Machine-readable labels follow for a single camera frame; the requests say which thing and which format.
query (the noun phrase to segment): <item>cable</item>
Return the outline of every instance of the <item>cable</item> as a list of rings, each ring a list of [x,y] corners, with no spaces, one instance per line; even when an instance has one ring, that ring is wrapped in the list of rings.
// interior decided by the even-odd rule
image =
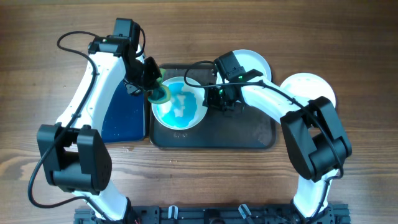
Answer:
[[[142,49],[140,50],[140,52],[138,52],[137,54],[136,54],[136,57],[140,57],[143,53],[144,53],[144,50],[145,50],[145,32],[144,32],[144,29],[143,28],[141,28],[141,32],[142,32],[142,38],[144,39],[144,42],[142,43]]]
[[[331,181],[331,180],[334,180],[334,179],[341,179],[341,178],[344,176],[343,165],[342,165],[342,163],[341,163],[341,161],[340,161],[340,158],[339,158],[338,155],[337,155],[336,149],[335,149],[335,147],[334,147],[332,141],[331,141],[330,138],[327,136],[326,131],[323,129],[323,126],[319,123],[318,119],[316,119],[316,117],[314,117],[314,115],[312,115],[312,113],[309,112],[303,105],[301,105],[295,98],[290,97],[289,95],[287,95],[287,94],[285,94],[284,92],[278,90],[277,88],[274,88],[273,86],[269,86],[269,85],[265,84],[262,80],[259,81],[259,82],[252,82],[252,83],[250,83],[250,84],[248,84],[248,83],[222,83],[222,84],[205,85],[205,86],[201,86],[201,85],[192,85],[192,84],[188,83],[188,82],[187,82],[187,74],[188,74],[188,71],[189,71],[193,66],[198,65],[198,64],[201,64],[201,63],[210,63],[210,64],[213,64],[213,65],[215,66],[214,62],[208,61],[208,60],[203,60],[203,61],[196,62],[196,63],[193,63],[192,65],[190,65],[190,66],[187,68],[187,71],[185,71],[185,74],[184,74],[184,82],[185,82],[188,86],[197,87],[197,88],[211,88],[211,87],[226,86],[226,85],[239,85],[239,86],[257,85],[257,86],[261,86],[261,87],[263,87],[263,88],[268,88],[268,89],[273,90],[273,91],[277,92],[278,94],[282,95],[283,97],[285,97],[286,99],[288,99],[289,101],[291,101],[293,104],[297,105],[297,106],[298,106],[300,109],[302,109],[302,110],[304,111],[304,113],[313,121],[314,125],[317,126],[317,127],[320,129],[321,133],[322,133],[323,136],[325,137],[326,142],[327,142],[327,144],[329,145],[329,147],[330,147],[330,149],[331,149],[331,151],[332,151],[332,153],[333,153],[333,157],[335,158],[335,161],[337,162],[337,165],[338,165],[338,169],[339,169],[339,171],[340,171],[340,174],[337,175],[337,176],[329,177],[329,178],[327,178],[327,179],[325,180],[325,183],[326,183],[326,184],[325,184],[325,188],[323,189],[322,196],[321,196],[321,200],[320,200],[320,202],[319,202],[319,204],[318,204],[318,207],[317,207],[317,209],[315,210],[314,214],[313,214],[313,215],[308,219],[308,221],[307,221],[307,223],[311,223],[311,222],[313,221],[313,219],[319,214],[319,211],[320,211],[320,209],[321,209],[322,206],[323,206],[323,202],[324,202],[325,199],[326,199],[326,194],[327,194],[327,192],[328,192],[328,187],[329,187],[329,185],[330,185],[330,181]]]
[[[81,100],[78,108],[76,109],[75,113],[72,115],[71,120],[64,127],[64,129],[61,131],[61,133],[54,139],[54,142],[51,144],[50,147],[47,148],[46,152],[43,154],[43,156],[40,158],[40,160],[36,164],[36,167],[33,170],[32,176],[30,177],[30,180],[29,180],[29,184],[28,184],[28,188],[27,188],[27,195],[28,195],[29,201],[32,203],[32,205],[34,205],[36,207],[39,207],[39,208],[55,208],[55,207],[59,207],[61,205],[65,205],[66,203],[69,203],[69,202],[72,202],[72,201],[75,201],[75,200],[83,199],[83,200],[86,200],[87,203],[89,203],[98,213],[100,213],[102,216],[104,216],[104,218],[106,220],[109,221],[109,218],[105,215],[105,213],[95,203],[93,203],[93,201],[89,197],[86,197],[86,196],[73,197],[73,198],[64,200],[62,202],[52,204],[52,205],[40,204],[40,203],[36,202],[34,197],[33,197],[33,184],[34,184],[36,175],[37,175],[40,167],[42,166],[42,164],[44,163],[44,160],[47,158],[47,156],[50,154],[50,152],[54,149],[54,147],[58,146],[60,144],[60,141],[63,139],[64,135],[67,133],[67,131],[70,128],[70,126],[79,117],[80,111],[83,108],[88,96],[90,95],[91,90],[93,89],[93,86],[95,84],[95,79],[96,79],[96,76],[98,74],[98,71],[97,71],[97,68],[96,68],[96,65],[95,65],[94,61],[88,55],[86,55],[84,53],[81,53],[81,52],[79,52],[77,50],[73,50],[73,49],[69,49],[69,48],[66,48],[66,47],[62,47],[60,45],[60,42],[61,42],[61,40],[63,38],[65,38],[66,36],[72,35],[72,34],[88,34],[88,35],[92,35],[94,37],[98,37],[98,35],[95,35],[95,34],[93,34],[91,32],[86,32],[86,31],[73,31],[73,32],[68,32],[66,34],[63,34],[57,41],[57,46],[60,49],[65,50],[67,52],[72,52],[72,53],[81,55],[82,57],[84,57],[85,59],[87,59],[91,63],[91,66],[93,67],[93,74],[92,74],[93,78],[91,79],[90,85],[88,86],[88,89],[87,89],[83,99]]]

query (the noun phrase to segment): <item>white plate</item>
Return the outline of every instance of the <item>white plate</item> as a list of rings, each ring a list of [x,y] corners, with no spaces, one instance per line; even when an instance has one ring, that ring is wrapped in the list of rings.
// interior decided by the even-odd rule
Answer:
[[[315,100],[319,96],[324,96],[336,108],[335,92],[329,83],[318,75],[297,73],[286,78],[280,87],[297,96],[306,97],[311,100]]]
[[[191,78],[187,78],[187,82],[200,85]],[[188,86],[183,77],[170,78],[163,85],[170,89],[170,101],[161,105],[152,104],[152,112],[160,124],[173,130],[185,130],[194,127],[205,117],[205,89]]]
[[[234,50],[233,53],[236,60],[238,60],[239,64],[244,67],[246,72],[256,69],[263,73],[270,82],[272,81],[271,68],[259,53],[246,49]],[[222,83],[220,75],[217,76],[217,83]]]

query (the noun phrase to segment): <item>black tray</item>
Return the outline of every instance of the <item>black tray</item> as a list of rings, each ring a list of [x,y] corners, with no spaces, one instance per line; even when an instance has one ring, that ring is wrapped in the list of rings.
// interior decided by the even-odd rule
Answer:
[[[189,65],[164,64],[164,81],[183,76]],[[198,65],[188,77],[201,85],[216,82],[212,65]],[[276,142],[275,121],[251,106],[238,104],[234,112],[222,113],[208,108],[206,116],[196,126],[176,131],[161,125],[150,113],[149,138],[161,149],[268,149]]]

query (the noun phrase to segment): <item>wooden surface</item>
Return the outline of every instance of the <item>wooden surface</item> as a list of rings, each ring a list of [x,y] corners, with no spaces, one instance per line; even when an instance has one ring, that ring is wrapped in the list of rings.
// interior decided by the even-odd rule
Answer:
[[[398,4],[383,1],[270,1],[82,4],[0,8],[0,223],[71,223],[73,202],[33,207],[27,182],[39,160],[36,133],[70,102],[86,61],[62,52],[72,30],[112,33],[116,17],[145,29],[158,64],[213,60],[234,49],[259,52],[277,84],[311,72],[333,87],[353,145],[344,179],[329,199],[348,203],[353,223],[398,220]],[[91,37],[64,45],[86,52]],[[289,203],[298,174],[279,142],[267,152],[160,151],[148,139],[108,146],[114,180],[133,205]],[[40,171],[34,193],[54,203],[71,195]]]

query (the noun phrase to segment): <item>black cable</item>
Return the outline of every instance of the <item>black cable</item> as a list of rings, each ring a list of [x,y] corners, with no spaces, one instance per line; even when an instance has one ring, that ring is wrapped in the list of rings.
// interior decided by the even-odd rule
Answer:
[[[320,209],[323,206],[323,202],[326,199],[326,194],[328,192],[328,187],[330,185],[330,181],[334,180],[334,179],[341,179],[344,176],[344,169],[343,169],[343,165],[340,161],[340,158],[337,155],[336,149],[332,143],[332,141],[330,140],[330,138],[327,136],[325,130],[323,129],[323,126],[319,123],[318,119],[316,119],[316,117],[314,117],[314,115],[312,115],[311,112],[309,112],[303,105],[301,105],[299,102],[297,102],[297,100],[295,98],[290,97],[289,95],[285,94],[284,92],[274,88],[273,86],[269,86],[267,84],[265,84],[262,80],[259,82],[252,82],[252,83],[222,83],[222,84],[215,84],[215,85],[205,85],[205,86],[201,86],[201,85],[192,85],[190,83],[187,82],[187,74],[189,72],[190,69],[192,69],[192,67],[201,64],[201,63],[210,63],[210,64],[214,64],[214,62],[209,61],[209,60],[203,60],[200,62],[196,62],[193,63],[192,65],[190,65],[187,68],[187,71],[185,71],[184,74],[184,82],[188,85],[188,86],[192,86],[192,87],[197,87],[197,88],[211,88],[211,87],[219,87],[219,86],[226,86],[226,85],[239,85],[239,86],[248,86],[248,85],[257,85],[257,86],[262,86],[263,88],[268,88],[270,90],[273,90],[275,92],[277,92],[278,94],[282,95],[283,97],[285,97],[286,99],[288,99],[289,101],[291,101],[293,104],[297,105],[300,109],[302,109],[304,111],[304,113],[314,122],[314,126],[317,126],[321,133],[323,134],[323,136],[326,139],[327,144],[329,145],[332,153],[333,153],[333,157],[335,158],[335,161],[337,162],[338,165],[338,169],[340,171],[340,174],[337,176],[332,176],[329,177],[325,180],[325,188],[323,189],[322,192],[322,196],[321,196],[321,200],[318,204],[317,209],[315,210],[314,214],[308,219],[307,223],[311,223],[313,221],[313,219],[319,214]]]
[[[72,53],[81,55],[82,57],[84,57],[85,59],[87,59],[91,63],[91,66],[93,67],[93,78],[91,79],[90,85],[88,86],[88,89],[87,89],[83,99],[81,100],[78,108],[76,109],[75,113],[72,115],[71,120],[64,127],[64,129],[61,131],[61,133],[54,139],[54,142],[51,144],[50,147],[47,148],[46,152],[43,154],[43,156],[40,158],[40,160],[36,164],[36,167],[33,170],[32,176],[30,177],[30,180],[29,180],[29,184],[28,184],[28,188],[27,188],[27,195],[28,195],[29,201],[32,203],[32,205],[34,205],[36,207],[39,207],[39,208],[55,208],[55,207],[59,207],[61,205],[65,205],[66,203],[69,203],[69,202],[72,202],[72,201],[75,201],[75,200],[83,199],[83,200],[86,200],[87,203],[89,203],[97,212],[99,212],[102,216],[104,216],[104,218],[106,220],[109,220],[109,218],[105,215],[105,213],[95,203],[93,203],[93,201],[89,197],[86,197],[86,196],[73,197],[73,198],[64,200],[62,202],[52,204],[52,205],[40,204],[40,203],[36,202],[34,197],[33,197],[33,184],[34,184],[36,175],[37,175],[40,167],[42,166],[42,164],[44,163],[44,160],[47,158],[47,156],[50,154],[50,152],[54,149],[54,147],[58,146],[60,144],[61,140],[63,139],[63,137],[67,133],[67,131],[70,128],[70,126],[76,121],[77,117],[79,117],[80,111],[83,108],[87,98],[89,97],[89,95],[91,93],[91,90],[93,89],[93,86],[95,84],[95,79],[96,79],[96,76],[98,74],[98,71],[97,71],[97,68],[96,68],[96,65],[95,65],[94,61],[88,55],[86,55],[84,53],[81,53],[81,52],[79,52],[77,50],[73,50],[73,49],[69,49],[69,48],[66,48],[66,47],[62,47],[60,45],[60,42],[61,42],[61,40],[63,38],[65,38],[66,36],[72,35],[72,34],[88,34],[88,35],[92,35],[94,37],[98,37],[98,35],[92,34],[91,32],[85,32],[85,31],[73,31],[73,32],[69,32],[69,33],[63,34],[57,41],[57,46],[60,49],[65,50],[67,52],[72,52]]]
[[[141,28],[141,32],[142,32],[142,38],[144,39],[144,42],[142,43],[142,48],[141,48],[140,52],[138,52],[136,54],[136,57],[140,57],[144,53],[144,50],[145,50],[145,39],[146,38],[145,38],[145,32],[142,28]]]

